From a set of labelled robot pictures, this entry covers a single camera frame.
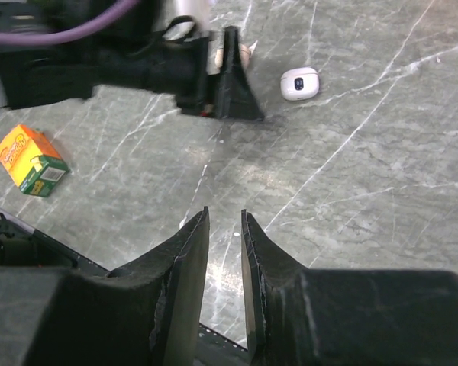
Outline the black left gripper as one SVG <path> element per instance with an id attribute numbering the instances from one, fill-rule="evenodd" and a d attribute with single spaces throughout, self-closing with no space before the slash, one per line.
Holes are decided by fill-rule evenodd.
<path id="1" fill-rule="evenodd" d="M 207 114 L 214 102 L 209 41 L 181 16 L 137 40 L 96 34 L 57 45 L 0 45 L 0 109 L 86 101 L 110 85 L 173 95 L 182 113 Z"/>

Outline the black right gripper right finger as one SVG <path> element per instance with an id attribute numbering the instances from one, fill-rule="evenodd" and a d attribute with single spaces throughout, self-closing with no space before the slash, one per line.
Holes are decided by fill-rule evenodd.
<path id="1" fill-rule="evenodd" d="M 241 214 L 252 365 L 458 365 L 458 275 L 311 269 Z"/>

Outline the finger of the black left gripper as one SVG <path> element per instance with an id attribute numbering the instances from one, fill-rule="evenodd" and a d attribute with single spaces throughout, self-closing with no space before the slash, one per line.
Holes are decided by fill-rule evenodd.
<path id="1" fill-rule="evenodd" d="M 264 120 L 264 113 L 247 80 L 240 55 L 238 28 L 235 26 L 224 29 L 222 65 L 217 74 L 214 113 L 219 120 Z"/>

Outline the white earbud charging case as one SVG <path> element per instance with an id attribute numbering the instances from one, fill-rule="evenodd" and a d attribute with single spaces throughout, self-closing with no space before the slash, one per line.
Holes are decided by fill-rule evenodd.
<path id="1" fill-rule="evenodd" d="M 284 72 L 280 78 L 280 90 L 287 101 L 313 98 L 320 90 L 318 72 L 312 67 L 301 67 Z"/>

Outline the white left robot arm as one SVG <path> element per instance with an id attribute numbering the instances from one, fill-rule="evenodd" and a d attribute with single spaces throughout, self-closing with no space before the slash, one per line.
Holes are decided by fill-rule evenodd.
<path id="1" fill-rule="evenodd" d="M 0 1 L 0 111 L 87 100 L 101 85 L 168 94 L 191 116 L 261 121 L 238 29 L 224 30 L 220 71 L 208 71 L 206 19 L 183 14 L 167 38 L 164 1 Z"/>

